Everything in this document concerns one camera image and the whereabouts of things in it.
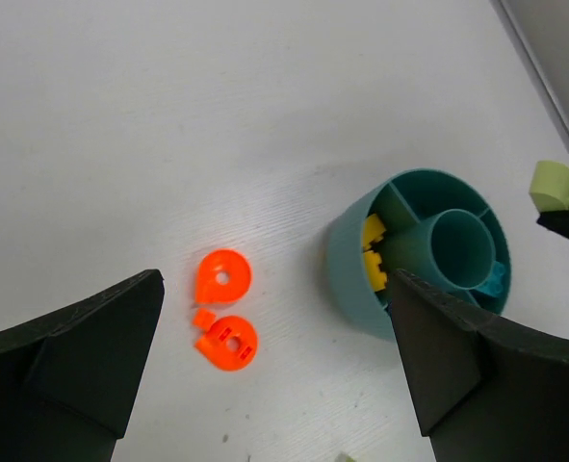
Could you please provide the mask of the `orange teardrop dish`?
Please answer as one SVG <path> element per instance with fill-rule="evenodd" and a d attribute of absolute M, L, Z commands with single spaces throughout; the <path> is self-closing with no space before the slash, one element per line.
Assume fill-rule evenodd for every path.
<path fill-rule="evenodd" d="M 199 305 L 232 304 L 245 296 L 251 282 L 252 268 L 242 253 L 216 249 L 198 265 L 194 301 Z"/>
<path fill-rule="evenodd" d="M 216 321 L 208 331 L 198 330 L 201 335 L 194 347 L 222 371 L 235 372 L 245 368 L 258 352 L 257 332 L 244 318 L 216 316 Z"/>

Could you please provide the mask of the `orange yellow long brick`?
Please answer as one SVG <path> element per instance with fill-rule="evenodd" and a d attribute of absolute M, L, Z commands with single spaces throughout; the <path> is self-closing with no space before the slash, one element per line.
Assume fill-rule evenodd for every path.
<path fill-rule="evenodd" d="M 362 234 L 362 250 L 365 270 L 375 293 L 384 291 L 388 284 L 388 274 L 382 268 L 382 258 L 376 251 L 386 233 L 386 227 L 377 214 L 366 217 Z"/>

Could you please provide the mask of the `teal round divided container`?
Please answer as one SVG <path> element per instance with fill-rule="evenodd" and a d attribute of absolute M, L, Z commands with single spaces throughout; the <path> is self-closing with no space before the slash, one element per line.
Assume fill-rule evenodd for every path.
<path fill-rule="evenodd" d="M 386 233 L 375 246 L 388 274 L 384 291 L 370 285 L 362 250 L 367 216 L 377 214 Z M 506 266 L 498 298 L 475 288 L 493 263 Z M 500 315 L 511 285 L 504 230 L 485 198 L 460 178 L 441 170 L 402 172 L 352 203 L 326 234 L 324 271 L 331 297 L 358 329 L 391 341 L 391 305 L 396 270 L 407 270 L 439 290 Z"/>

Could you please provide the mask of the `teal rounded lego piece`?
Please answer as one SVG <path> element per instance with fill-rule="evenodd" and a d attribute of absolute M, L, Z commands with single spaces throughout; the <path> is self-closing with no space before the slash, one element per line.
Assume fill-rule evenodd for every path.
<path fill-rule="evenodd" d="M 488 278 L 475 291 L 481 295 L 498 298 L 504 291 L 504 276 L 506 275 L 506 266 L 498 261 L 493 263 Z"/>

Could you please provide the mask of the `light green sloped brick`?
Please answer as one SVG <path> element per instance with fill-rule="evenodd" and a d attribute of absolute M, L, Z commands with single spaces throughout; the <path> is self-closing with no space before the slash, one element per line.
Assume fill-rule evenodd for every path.
<path fill-rule="evenodd" d="M 539 213 L 569 211 L 569 167 L 555 161 L 537 162 L 529 195 Z"/>

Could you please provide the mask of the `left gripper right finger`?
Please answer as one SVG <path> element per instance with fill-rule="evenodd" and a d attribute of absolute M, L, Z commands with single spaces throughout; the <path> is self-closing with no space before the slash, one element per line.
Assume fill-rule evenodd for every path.
<path fill-rule="evenodd" d="M 569 340 L 399 270 L 391 320 L 438 461 L 569 461 Z"/>

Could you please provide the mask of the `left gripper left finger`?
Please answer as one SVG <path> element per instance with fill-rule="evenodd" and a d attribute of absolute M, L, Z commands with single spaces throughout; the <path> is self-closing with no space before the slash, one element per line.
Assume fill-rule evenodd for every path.
<path fill-rule="evenodd" d="M 164 301 L 144 270 L 0 331 L 0 461 L 109 461 L 126 433 Z"/>

